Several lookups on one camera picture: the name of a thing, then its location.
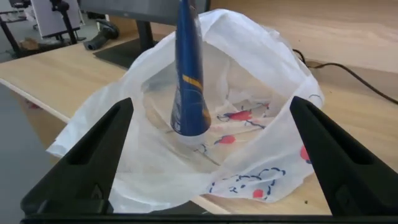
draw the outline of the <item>red dot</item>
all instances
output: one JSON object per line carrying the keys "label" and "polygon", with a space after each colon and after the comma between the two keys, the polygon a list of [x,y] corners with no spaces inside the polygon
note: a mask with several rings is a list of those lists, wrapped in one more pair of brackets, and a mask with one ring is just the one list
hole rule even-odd
{"label": "red dot", "polygon": [[264,196],[264,191],[257,189],[253,192],[253,198],[262,198]]}

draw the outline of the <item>red fish drawing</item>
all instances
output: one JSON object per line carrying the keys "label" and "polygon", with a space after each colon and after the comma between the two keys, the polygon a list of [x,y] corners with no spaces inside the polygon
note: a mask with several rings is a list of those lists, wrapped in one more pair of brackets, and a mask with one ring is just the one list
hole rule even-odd
{"label": "red fish drawing", "polygon": [[264,191],[261,189],[257,189],[253,192],[253,198],[263,198]]}
{"label": "red fish drawing", "polygon": [[301,158],[307,162],[307,164],[311,164],[310,157],[308,156],[307,150],[305,149],[305,146],[301,147],[301,152],[300,152]]}
{"label": "red fish drawing", "polygon": [[251,119],[251,111],[246,110],[246,111],[240,111],[237,113],[225,113],[223,116],[218,116],[218,119],[220,121],[223,121],[224,119],[226,121],[229,121],[229,120],[247,121],[247,120]]}
{"label": "red fish drawing", "polygon": [[232,135],[223,136],[220,140],[214,142],[214,144],[232,144],[236,141],[235,137]]}

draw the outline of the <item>black cable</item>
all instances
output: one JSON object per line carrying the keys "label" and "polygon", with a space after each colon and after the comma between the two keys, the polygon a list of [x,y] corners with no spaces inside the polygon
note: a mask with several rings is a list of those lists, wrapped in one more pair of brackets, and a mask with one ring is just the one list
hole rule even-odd
{"label": "black cable", "polygon": [[380,95],[381,97],[385,98],[386,100],[390,101],[393,104],[398,105],[398,100],[393,99],[390,96],[387,96],[386,94],[382,93],[381,91],[379,91],[377,88],[374,88],[372,85],[370,85],[367,81],[365,81],[363,78],[361,78],[359,75],[357,75],[355,72],[353,72],[351,69],[347,68],[346,66],[339,64],[339,63],[324,63],[321,65],[317,65],[315,67],[310,67],[307,65],[306,61],[305,61],[305,57],[303,55],[303,53],[301,53],[299,50],[293,49],[294,52],[298,53],[301,57],[301,61],[308,67],[308,68],[314,68],[314,69],[319,69],[319,68],[323,68],[325,66],[336,66],[339,68],[342,68],[343,70],[345,70],[346,72],[348,72],[350,75],[354,76],[358,81],[360,81],[363,85],[365,85],[366,87],[368,87],[369,89],[371,89],[373,92],[377,93],[378,95]]}
{"label": "black cable", "polygon": [[300,60],[301,60],[305,65],[307,65],[307,62],[305,61],[304,54],[301,53],[301,51],[296,50],[296,49],[293,49],[293,51],[296,52],[296,53],[298,53],[298,54],[300,55]]}

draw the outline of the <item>black object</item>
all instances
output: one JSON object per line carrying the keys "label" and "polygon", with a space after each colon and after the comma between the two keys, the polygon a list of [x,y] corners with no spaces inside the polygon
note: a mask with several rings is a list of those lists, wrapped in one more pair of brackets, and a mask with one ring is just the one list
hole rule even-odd
{"label": "black object", "polygon": [[395,171],[312,103],[290,110],[334,216],[398,215]]}
{"label": "black object", "polygon": [[117,39],[119,37],[119,29],[112,22],[106,21],[104,19],[97,19],[101,26],[101,30],[98,34],[89,41],[84,43],[86,50],[98,50],[111,39]]}
{"label": "black object", "polygon": [[128,69],[135,58],[138,58],[142,53],[140,41],[141,39],[130,40],[123,44],[95,52],[94,55],[101,60],[105,60]]}
{"label": "black object", "polygon": [[109,192],[132,117],[115,104],[24,197],[22,223],[397,223],[398,175],[310,102],[290,106],[331,216],[110,214]]}
{"label": "black object", "polygon": [[130,98],[116,103],[22,199],[25,214],[111,213],[108,197],[132,112]]}
{"label": "black object", "polygon": [[[196,0],[195,2],[198,13],[210,9],[210,0]],[[141,53],[151,49],[157,43],[152,36],[150,22],[169,25],[177,23],[178,0],[81,0],[80,6],[86,11],[136,20],[139,39],[95,53],[101,60],[125,68],[129,68]]]}
{"label": "black object", "polygon": [[69,4],[62,0],[50,0],[52,3],[52,10],[58,11],[62,15],[63,22],[65,23],[65,27],[67,28],[67,32],[69,34],[70,43],[77,44],[77,40],[75,34],[73,33],[73,27],[70,24],[69,16],[67,11],[69,10]]}

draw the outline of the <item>monitor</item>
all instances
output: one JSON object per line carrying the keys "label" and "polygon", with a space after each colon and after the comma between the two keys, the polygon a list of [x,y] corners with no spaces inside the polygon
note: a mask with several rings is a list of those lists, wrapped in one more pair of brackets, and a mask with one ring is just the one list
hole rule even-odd
{"label": "monitor", "polygon": [[[210,8],[210,0],[195,0],[198,13]],[[81,0],[82,10],[135,19],[139,38],[102,51],[95,55],[105,61],[129,68],[144,51],[152,48],[150,22],[175,25],[179,0]]]}

